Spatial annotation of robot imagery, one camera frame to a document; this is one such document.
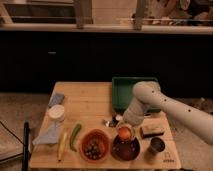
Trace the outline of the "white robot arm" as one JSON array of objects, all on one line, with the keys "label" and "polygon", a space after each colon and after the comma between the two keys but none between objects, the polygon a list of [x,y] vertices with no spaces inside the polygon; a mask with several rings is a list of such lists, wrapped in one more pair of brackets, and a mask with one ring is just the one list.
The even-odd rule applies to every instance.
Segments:
[{"label": "white robot arm", "polygon": [[183,124],[209,145],[213,145],[213,116],[174,100],[161,92],[158,83],[137,82],[132,88],[133,97],[123,113],[123,121],[139,126],[150,106],[158,107]]}]

